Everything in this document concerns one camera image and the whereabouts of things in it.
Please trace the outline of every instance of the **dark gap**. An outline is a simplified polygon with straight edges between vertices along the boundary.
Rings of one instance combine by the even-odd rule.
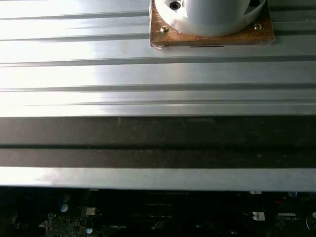
[[[249,3],[250,7],[258,7],[260,5],[260,1],[259,0],[251,0]]]
[[[223,45],[209,45],[209,46],[190,46],[190,48],[219,48],[224,47]]]

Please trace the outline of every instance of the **copper mounting plate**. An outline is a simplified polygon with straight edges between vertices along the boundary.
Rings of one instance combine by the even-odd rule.
[[[268,1],[252,24],[240,32],[224,37],[193,36],[174,29],[160,17],[154,0],[151,2],[150,14],[150,43],[152,47],[156,48],[167,46],[267,45],[276,41]],[[256,30],[255,24],[260,24],[262,28]]]

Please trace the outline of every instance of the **screw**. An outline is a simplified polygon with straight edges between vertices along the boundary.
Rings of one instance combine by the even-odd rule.
[[[166,26],[163,26],[163,27],[160,29],[160,32],[168,33],[168,32],[169,32],[169,28],[166,27]]]
[[[237,235],[238,233],[237,233],[237,230],[231,230],[231,234],[232,235]]]
[[[54,217],[55,217],[55,214],[52,213],[52,212],[50,212],[50,213],[47,215],[47,218],[48,218],[49,220],[53,219]]]
[[[181,4],[177,1],[173,1],[172,3],[170,3],[169,7],[172,10],[178,10],[181,7]]]
[[[259,30],[261,30],[262,29],[262,25],[261,24],[259,24],[259,23],[257,23],[257,24],[255,24],[255,30],[257,30],[257,31],[259,31]]]
[[[201,222],[197,223],[197,224],[196,224],[196,227],[197,227],[197,228],[203,227],[203,223],[201,223]]]

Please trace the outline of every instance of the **brass screw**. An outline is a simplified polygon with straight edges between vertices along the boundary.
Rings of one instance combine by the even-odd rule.
[[[163,27],[160,29],[160,32],[168,33],[168,32],[169,32],[169,28],[166,27],[166,26],[163,26]]]
[[[261,30],[262,29],[262,25],[261,24],[259,24],[259,23],[257,23],[257,24],[255,24],[255,30],[257,30],[257,31],[259,31],[259,30]]]

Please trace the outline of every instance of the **capacitor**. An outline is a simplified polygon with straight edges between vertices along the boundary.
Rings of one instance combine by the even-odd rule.
[[[64,194],[64,196],[63,196],[63,202],[68,202],[69,199],[70,199],[69,194]]]
[[[68,210],[68,205],[67,204],[62,204],[61,206],[60,206],[60,211],[61,212],[66,212]]]
[[[92,234],[93,229],[92,229],[92,228],[87,228],[87,229],[85,229],[85,232],[86,232],[87,234]]]
[[[291,198],[296,198],[297,197],[297,192],[290,192],[288,193],[288,195],[291,197]]]

